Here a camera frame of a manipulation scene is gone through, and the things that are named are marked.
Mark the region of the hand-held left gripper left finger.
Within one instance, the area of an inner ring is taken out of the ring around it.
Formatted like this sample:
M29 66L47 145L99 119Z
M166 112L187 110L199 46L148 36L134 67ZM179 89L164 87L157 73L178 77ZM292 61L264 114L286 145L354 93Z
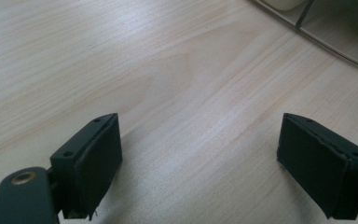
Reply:
M50 157L68 219L92 218L122 163L118 114L90 121Z

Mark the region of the dark metal bar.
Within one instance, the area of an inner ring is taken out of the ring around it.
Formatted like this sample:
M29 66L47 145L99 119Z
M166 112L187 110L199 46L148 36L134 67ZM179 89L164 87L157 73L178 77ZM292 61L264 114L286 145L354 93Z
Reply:
M314 4L315 0L309 0L307 4L305 5L303 11L301 12L299 18L296 21L295 28L299 30L302 26L303 21L306 19L307 15L310 12L310 9L312 8L312 5Z

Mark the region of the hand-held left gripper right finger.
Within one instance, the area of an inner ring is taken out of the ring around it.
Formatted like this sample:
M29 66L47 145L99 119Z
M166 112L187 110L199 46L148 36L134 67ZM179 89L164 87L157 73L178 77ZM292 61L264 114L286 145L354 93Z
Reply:
M285 113L277 160L328 218L357 218L357 145L315 120Z

